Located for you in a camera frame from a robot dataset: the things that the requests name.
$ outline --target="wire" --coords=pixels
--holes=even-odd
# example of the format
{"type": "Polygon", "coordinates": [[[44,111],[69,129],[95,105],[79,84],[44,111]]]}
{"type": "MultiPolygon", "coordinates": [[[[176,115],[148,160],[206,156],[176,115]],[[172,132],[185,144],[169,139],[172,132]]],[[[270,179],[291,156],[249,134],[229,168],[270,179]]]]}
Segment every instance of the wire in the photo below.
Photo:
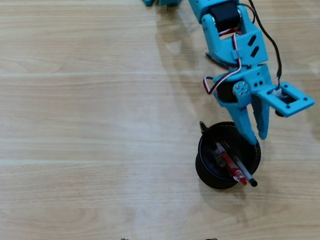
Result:
{"type": "Polygon", "coordinates": [[[270,40],[270,42],[272,43],[272,45],[274,47],[275,54],[276,54],[276,59],[277,59],[277,62],[278,62],[278,71],[276,73],[276,81],[277,81],[277,89],[279,89],[280,88],[280,78],[281,78],[281,75],[282,75],[282,63],[281,63],[280,52],[279,52],[278,46],[277,46],[276,42],[271,38],[271,36],[267,33],[267,31],[265,30],[264,26],[262,25],[262,23],[260,21],[260,18],[258,16],[257,10],[256,10],[255,5],[252,2],[252,0],[249,0],[249,3],[251,5],[251,7],[255,11],[256,21],[258,22],[259,27],[261,28],[261,31],[270,40]]]}
{"type": "Polygon", "coordinates": [[[225,31],[219,32],[219,37],[227,35],[227,34],[233,34],[233,33],[236,33],[238,35],[242,35],[240,30],[238,30],[236,28],[229,28],[229,29],[227,29],[225,31]]]}
{"type": "Polygon", "coordinates": [[[225,63],[225,62],[221,62],[221,61],[217,61],[215,60],[208,52],[205,52],[204,53],[205,56],[208,58],[209,61],[211,61],[213,64],[221,67],[221,68],[224,68],[225,70],[229,70],[230,68],[236,68],[237,65],[233,65],[233,64],[229,64],[229,63],[225,63]]]}
{"type": "Polygon", "coordinates": [[[239,3],[238,5],[245,6],[245,7],[249,8],[252,11],[252,13],[253,13],[253,21],[252,21],[252,23],[254,24],[256,22],[256,10],[253,7],[249,6],[248,4],[239,3]]]}
{"type": "Polygon", "coordinates": [[[239,51],[238,51],[238,46],[237,46],[237,40],[236,40],[236,33],[234,33],[232,35],[232,45],[233,45],[233,49],[236,51],[236,54],[237,54],[237,64],[238,64],[238,68],[237,70],[235,71],[231,71],[231,72],[228,72],[226,75],[224,75],[222,78],[220,78],[214,85],[213,87],[210,89],[209,86],[208,86],[208,83],[207,83],[207,79],[211,79],[213,80],[214,78],[212,76],[206,76],[204,79],[203,79],[203,86],[205,88],[205,91],[208,95],[211,95],[216,89],[217,87],[219,87],[219,85],[225,81],[228,77],[238,73],[241,68],[242,68],[242,63],[241,63],[241,59],[240,59],[240,55],[239,55],[239,51]]]}

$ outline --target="blue plastic part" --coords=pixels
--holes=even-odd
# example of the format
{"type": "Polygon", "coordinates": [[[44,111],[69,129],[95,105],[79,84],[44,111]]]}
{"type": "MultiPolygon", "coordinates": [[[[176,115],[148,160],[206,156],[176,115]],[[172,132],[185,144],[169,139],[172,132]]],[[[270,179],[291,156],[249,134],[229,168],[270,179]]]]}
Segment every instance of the blue plastic part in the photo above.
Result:
{"type": "Polygon", "coordinates": [[[142,0],[147,7],[152,6],[155,0],[142,0]]]}
{"type": "Polygon", "coordinates": [[[239,0],[189,0],[189,3],[196,19],[201,23],[202,17],[206,14],[209,7],[229,1],[239,2],[239,0]]]}
{"type": "MultiPolygon", "coordinates": [[[[155,0],[142,0],[147,7],[152,6],[155,0]]],[[[182,0],[158,0],[159,6],[176,5],[178,6],[182,0]]]]}
{"type": "MultiPolygon", "coordinates": [[[[252,66],[266,62],[268,54],[262,32],[251,22],[245,7],[238,6],[238,9],[242,17],[239,26],[242,35],[236,37],[236,43],[242,64],[252,66]]],[[[204,15],[201,23],[210,56],[217,62],[237,64],[238,56],[233,49],[231,37],[226,39],[219,37],[214,18],[210,14],[204,15]]]]}
{"type": "Polygon", "coordinates": [[[274,95],[273,91],[276,89],[275,85],[270,85],[267,89],[258,92],[257,95],[286,118],[315,104],[315,100],[313,100],[310,96],[305,95],[289,82],[281,83],[280,88],[283,92],[294,98],[295,101],[286,104],[279,97],[274,95]]]}
{"type": "MultiPolygon", "coordinates": [[[[213,82],[217,82],[221,77],[215,77],[213,82]]],[[[253,145],[257,143],[247,111],[247,106],[251,104],[259,137],[263,140],[266,139],[269,128],[270,105],[262,101],[257,93],[269,89],[269,86],[272,85],[268,66],[262,64],[250,69],[244,67],[239,73],[227,78],[226,82],[234,82],[233,93],[237,102],[223,102],[218,98],[216,92],[214,96],[222,107],[227,108],[239,133],[249,143],[253,145]]]]}

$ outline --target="pen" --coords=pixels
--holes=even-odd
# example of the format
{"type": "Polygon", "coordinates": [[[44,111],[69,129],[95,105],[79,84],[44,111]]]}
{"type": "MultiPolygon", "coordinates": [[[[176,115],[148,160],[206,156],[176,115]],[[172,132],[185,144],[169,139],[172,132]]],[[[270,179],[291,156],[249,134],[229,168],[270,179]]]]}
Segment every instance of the pen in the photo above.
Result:
{"type": "Polygon", "coordinates": [[[227,149],[227,151],[229,151],[229,153],[231,154],[231,157],[233,158],[235,164],[238,165],[238,167],[241,169],[241,171],[243,172],[245,178],[247,179],[247,181],[251,184],[252,187],[256,187],[258,185],[258,182],[254,179],[254,177],[250,174],[250,172],[247,170],[247,168],[245,167],[245,165],[242,163],[242,161],[240,161],[240,159],[233,154],[230,146],[223,141],[221,143],[222,145],[225,146],[225,148],[227,149]]]}
{"type": "Polygon", "coordinates": [[[208,146],[212,152],[212,155],[214,156],[216,163],[219,165],[219,167],[223,168],[226,165],[226,163],[221,156],[221,152],[219,151],[216,142],[213,141],[211,136],[208,135],[207,126],[202,121],[200,122],[200,129],[203,137],[206,137],[206,139],[208,140],[208,146]]]}
{"type": "Polygon", "coordinates": [[[238,168],[238,166],[232,161],[230,156],[228,155],[227,151],[224,149],[224,147],[220,143],[216,143],[219,151],[221,152],[221,155],[223,159],[226,162],[226,168],[230,174],[230,176],[236,180],[237,182],[241,182],[243,185],[247,185],[246,178],[242,171],[238,168]]]}

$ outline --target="black cable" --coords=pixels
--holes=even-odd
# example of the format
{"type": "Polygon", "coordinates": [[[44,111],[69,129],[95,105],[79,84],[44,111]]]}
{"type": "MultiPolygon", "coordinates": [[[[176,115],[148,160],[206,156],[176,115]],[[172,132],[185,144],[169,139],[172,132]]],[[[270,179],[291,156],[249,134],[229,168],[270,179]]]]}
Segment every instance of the black cable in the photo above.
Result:
{"type": "Polygon", "coordinates": [[[208,52],[205,53],[205,56],[215,65],[224,68],[225,70],[229,70],[230,68],[236,68],[237,65],[235,64],[229,64],[226,62],[219,62],[217,60],[215,60],[208,52]]]}
{"type": "Polygon", "coordinates": [[[245,6],[245,7],[249,8],[251,10],[251,12],[253,13],[253,21],[252,21],[252,23],[254,24],[256,22],[256,12],[255,12],[255,10],[251,6],[249,6],[248,4],[239,3],[238,5],[245,6]]]}
{"type": "Polygon", "coordinates": [[[276,77],[277,77],[277,82],[278,82],[278,86],[277,88],[280,87],[280,78],[281,78],[281,75],[282,75],[282,63],[281,63],[281,58],[280,58],[280,52],[279,52],[279,49],[278,49],[278,46],[276,44],[276,42],[271,38],[271,36],[267,33],[267,31],[265,30],[264,26],[262,26],[262,23],[260,21],[260,18],[258,16],[258,13],[257,13],[257,10],[255,8],[255,5],[254,3],[252,2],[252,0],[249,0],[249,3],[251,5],[251,7],[254,9],[255,11],[255,17],[256,17],[256,21],[258,22],[259,24],[259,27],[261,28],[261,31],[264,33],[264,35],[270,40],[270,42],[272,43],[273,47],[274,47],[274,50],[275,50],[275,54],[276,54],[276,59],[278,61],[278,71],[276,73],[276,77]]]}

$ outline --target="wooden table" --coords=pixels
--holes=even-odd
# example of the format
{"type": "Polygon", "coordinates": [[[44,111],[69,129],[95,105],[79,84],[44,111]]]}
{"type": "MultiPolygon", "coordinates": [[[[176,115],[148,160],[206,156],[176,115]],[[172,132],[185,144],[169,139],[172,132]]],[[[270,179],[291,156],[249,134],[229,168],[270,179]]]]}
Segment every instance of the wooden table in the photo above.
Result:
{"type": "Polygon", "coordinates": [[[272,111],[258,187],[219,191],[195,158],[199,121],[230,120],[202,86],[223,71],[188,1],[2,0],[0,239],[318,240],[320,2],[255,4],[318,104],[272,111]]]}

